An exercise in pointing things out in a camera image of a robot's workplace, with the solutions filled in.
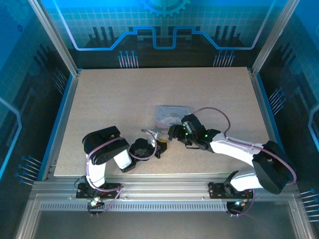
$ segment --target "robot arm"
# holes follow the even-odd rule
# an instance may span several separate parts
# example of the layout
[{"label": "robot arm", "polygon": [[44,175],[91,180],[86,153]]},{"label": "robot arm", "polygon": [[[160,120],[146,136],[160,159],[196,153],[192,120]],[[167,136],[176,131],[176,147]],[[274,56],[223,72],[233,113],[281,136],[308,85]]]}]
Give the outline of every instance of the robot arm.
[{"label": "robot arm", "polygon": [[193,114],[185,116],[181,122],[182,125],[170,127],[168,131],[170,140],[177,138],[178,141],[185,144],[186,148],[195,144],[199,149],[225,154],[253,167],[250,172],[235,171],[227,178],[224,184],[230,193],[234,190],[264,188],[273,194],[279,194],[284,186],[292,181],[293,176],[287,167],[265,152],[258,150],[258,148],[266,149],[291,166],[292,163],[275,142],[251,144],[226,137],[219,130],[206,130]]}]

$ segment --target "beige work surface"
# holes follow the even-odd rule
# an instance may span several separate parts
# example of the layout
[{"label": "beige work surface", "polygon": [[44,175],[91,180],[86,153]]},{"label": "beige work surface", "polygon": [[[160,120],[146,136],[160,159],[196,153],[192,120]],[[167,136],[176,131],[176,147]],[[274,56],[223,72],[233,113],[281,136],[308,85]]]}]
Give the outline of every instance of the beige work surface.
[{"label": "beige work surface", "polygon": [[[260,143],[269,139],[247,68],[83,70],[54,175],[85,175],[82,138],[90,132],[115,125],[129,144],[146,138],[141,129],[154,128],[160,105],[216,107],[231,120],[229,136]],[[197,116],[207,129],[227,128],[219,112],[205,110]],[[137,163],[127,174],[228,173],[249,168],[229,156],[189,150],[173,140],[161,159]],[[106,174],[122,172],[110,160]]]}]

